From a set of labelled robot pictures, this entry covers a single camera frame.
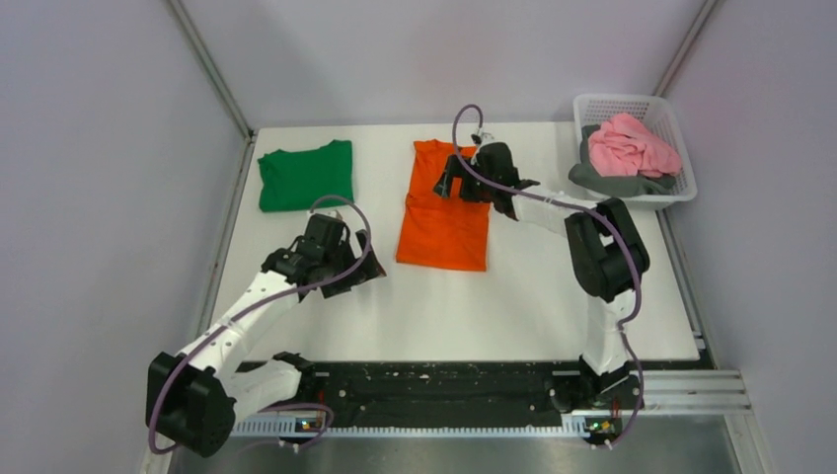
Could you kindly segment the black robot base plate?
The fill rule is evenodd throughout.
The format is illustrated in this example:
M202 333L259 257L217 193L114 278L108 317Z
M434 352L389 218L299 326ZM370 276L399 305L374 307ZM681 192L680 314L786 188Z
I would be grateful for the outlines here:
M317 361L289 401L330 408L335 428L551 428L642 409L638 377L617 374L599 380L578 361Z

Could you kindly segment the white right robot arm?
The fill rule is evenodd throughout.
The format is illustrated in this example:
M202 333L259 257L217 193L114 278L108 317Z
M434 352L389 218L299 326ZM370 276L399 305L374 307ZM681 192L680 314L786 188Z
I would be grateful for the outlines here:
M433 191L441 198L489 203L500 214L565 238L571 269L587 296L586 342L580 356L578 392L592 407L604 407L629 376L635 353L627 325L642 305L642 276L649 254L626 204L595 201L552 191L522 179L504 142L484 142L473 158L455 151Z

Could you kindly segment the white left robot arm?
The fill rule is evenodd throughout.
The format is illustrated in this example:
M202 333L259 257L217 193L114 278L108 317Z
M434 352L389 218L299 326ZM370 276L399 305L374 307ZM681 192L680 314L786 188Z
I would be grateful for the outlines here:
M331 298L383 277L369 221L357 231L334 211L310 214L304 232L268 254L241 296L194 341L149 364L145 423L149 447L167 448L162 435L201 457L214 455L235 426L279 402L304 408L316 381L304 373L307 359L279 353L246 372L240 366L281 317L318 292Z

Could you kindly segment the orange t-shirt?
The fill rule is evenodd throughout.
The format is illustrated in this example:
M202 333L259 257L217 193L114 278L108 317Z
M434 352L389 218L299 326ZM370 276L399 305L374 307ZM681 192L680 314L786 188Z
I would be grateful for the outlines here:
M410 185L396 262L451 271L488 268L490 206L433 192L453 145L436 139L416 141Z

